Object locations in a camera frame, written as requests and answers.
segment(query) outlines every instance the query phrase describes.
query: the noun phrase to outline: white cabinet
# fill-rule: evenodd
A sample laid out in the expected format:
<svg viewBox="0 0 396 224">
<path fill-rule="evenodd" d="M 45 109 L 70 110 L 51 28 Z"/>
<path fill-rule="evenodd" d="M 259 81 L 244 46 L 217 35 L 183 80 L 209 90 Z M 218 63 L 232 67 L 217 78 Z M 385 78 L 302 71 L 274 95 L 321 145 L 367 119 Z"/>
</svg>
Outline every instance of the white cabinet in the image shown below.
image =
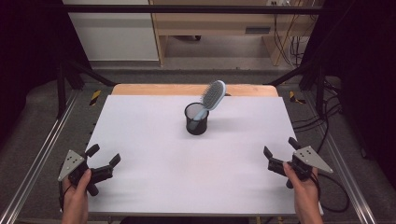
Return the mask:
<svg viewBox="0 0 396 224">
<path fill-rule="evenodd" d="M 147 0 L 64 0 L 64 4 L 148 5 Z M 158 61 L 150 14 L 69 13 L 90 61 Z"/>
</svg>

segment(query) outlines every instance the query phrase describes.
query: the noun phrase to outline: finger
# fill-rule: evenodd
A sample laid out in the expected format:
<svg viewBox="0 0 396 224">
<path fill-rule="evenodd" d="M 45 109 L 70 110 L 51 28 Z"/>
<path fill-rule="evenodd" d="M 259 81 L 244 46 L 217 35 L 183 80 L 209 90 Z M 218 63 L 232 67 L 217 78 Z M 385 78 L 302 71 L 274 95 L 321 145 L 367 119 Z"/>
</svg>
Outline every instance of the finger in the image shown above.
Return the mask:
<svg viewBox="0 0 396 224">
<path fill-rule="evenodd" d="M 85 189 L 87 188 L 88 184 L 91 180 L 91 170 L 88 169 L 84 172 L 81 179 L 78 181 L 76 193 L 84 194 Z"/>
<path fill-rule="evenodd" d="M 288 165 L 286 162 L 283 162 L 283 171 L 285 171 L 286 176 L 291 181 L 291 184 L 293 184 L 294 188 L 298 188 L 302 185 L 293 168 L 291 168 L 291 166 Z"/>
<path fill-rule="evenodd" d="M 62 180 L 62 186 L 64 188 L 64 190 L 66 190 L 67 188 L 69 188 L 72 185 L 72 182 L 70 182 L 69 180 L 69 175 L 67 175 L 63 180 Z"/>
<path fill-rule="evenodd" d="M 315 176 L 318 176 L 318 168 L 317 167 L 312 167 L 312 174 Z"/>
</svg>

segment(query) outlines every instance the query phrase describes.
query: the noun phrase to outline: white table surface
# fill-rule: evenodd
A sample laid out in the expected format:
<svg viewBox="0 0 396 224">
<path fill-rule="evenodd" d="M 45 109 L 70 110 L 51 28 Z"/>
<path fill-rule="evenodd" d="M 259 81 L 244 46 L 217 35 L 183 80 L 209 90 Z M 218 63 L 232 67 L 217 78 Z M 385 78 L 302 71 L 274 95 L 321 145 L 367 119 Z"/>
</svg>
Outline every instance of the white table surface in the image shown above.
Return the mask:
<svg viewBox="0 0 396 224">
<path fill-rule="evenodd" d="M 202 135 L 186 131 L 184 108 L 199 96 L 109 95 L 88 147 L 98 168 L 120 153 L 113 177 L 96 184 L 90 213 L 147 216 L 293 215 L 287 178 L 263 155 L 289 161 L 295 137 L 280 97 L 224 97 Z"/>
</svg>

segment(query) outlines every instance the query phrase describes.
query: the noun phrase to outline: gray floor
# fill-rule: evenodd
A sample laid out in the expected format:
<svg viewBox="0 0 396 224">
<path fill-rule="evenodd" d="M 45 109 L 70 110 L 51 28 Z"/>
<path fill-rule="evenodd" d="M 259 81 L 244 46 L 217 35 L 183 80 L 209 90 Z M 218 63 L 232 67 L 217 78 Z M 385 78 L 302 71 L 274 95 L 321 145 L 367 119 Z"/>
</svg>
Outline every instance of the gray floor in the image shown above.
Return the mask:
<svg viewBox="0 0 396 224">
<path fill-rule="evenodd" d="M 285 74 L 291 69 L 289 65 L 273 67 L 268 54 L 263 49 L 259 37 L 251 38 L 219 38 L 203 36 L 201 42 L 196 42 L 190 36 L 178 36 L 169 40 L 166 54 L 166 65 L 128 67 L 114 70 L 111 67 L 101 67 L 97 71 L 106 77 L 125 83 L 207 83 L 213 79 L 222 79 L 226 83 L 262 84 Z M 51 153 L 35 184 L 31 188 L 24 206 L 21 208 L 19 221 L 28 218 L 59 220 L 58 189 L 56 176 L 60 163 L 64 160 L 66 151 L 72 148 L 82 152 L 90 139 L 106 95 L 111 88 L 84 77 L 87 84 L 83 91 L 78 92 L 73 111 L 63 126 Z M 284 98 L 290 120 L 307 119 L 314 116 L 308 104 L 290 101 L 290 91 L 294 91 L 297 99 L 305 99 L 311 92 L 300 92 L 295 83 L 298 77 L 277 87 L 279 95 Z M 330 78 L 338 85 L 336 78 Z M 34 163 L 46 137 L 55 122 L 57 113 L 56 83 L 50 82 L 32 90 L 27 96 L 27 105 L 15 125 L 12 135 L 1 146 L 0 179 L 3 185 L 0 193 L 0 211 L 5 211 L 8 203 L 18 190 L 22 180 Z M 90 106 L 92 94 L 96 90 L 102 93 L 96 105 Z M 383 176 L 375 161 L 363 159 L 355 134 L 351 131 L 343 114 L 336 114 L 330 120 L 330 132 L 336 145 L 342 150 L 347 167 L 370 206 L 377 223 L 396 223 L 396 191 Z M 313 148 L 321 140 L 320 128 L 307 132 L 296 133 L 303 145 Z M 330 145 L 325 144 L 320 155 L 334 167 Z M 340 180 L 339 171 L 332 175 Z M 346 198 L 333 182 L 321 178 L 323 205 L 331 208 L 341 208 Z M 352 204 L 344 213 L 333 213 L 324 210 L 326 223 L 361 223 L 357 215 L 357 204 Z M 283 217 L 284 223 L 296 223 L 295 217 Z M 107 220 L 107 217 L 90 217 L 90 220 Z M 273 218 L 269 223 L 277 223 Z"/>
</svg>

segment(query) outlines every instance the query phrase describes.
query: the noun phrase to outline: black mesh cup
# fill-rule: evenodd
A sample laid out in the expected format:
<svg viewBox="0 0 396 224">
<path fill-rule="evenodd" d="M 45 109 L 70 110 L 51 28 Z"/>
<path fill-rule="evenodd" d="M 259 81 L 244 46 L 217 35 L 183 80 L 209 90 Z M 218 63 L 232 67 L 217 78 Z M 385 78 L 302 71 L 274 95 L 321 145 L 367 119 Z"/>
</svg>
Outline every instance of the black mesh cup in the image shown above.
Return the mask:
<svg viewBox="0 0 396 224">
<path fill-rule="evenodd" d="M 204 108 L 201 103 L 192 103 L 186 106 L 184 109 L 184 115 L 186 116 L 186 129 L 187 132 L 193 135 L 200 135 L 206 131 L 207 128 L 207 116 L 209 116 L 209 111 L 206 110 L 204 115 L 200 120 L 193 120 L 194 117 Z M 198 124 L 194 129 L 191 128 L 191 122 L 197 122 Z"/>
</svg>

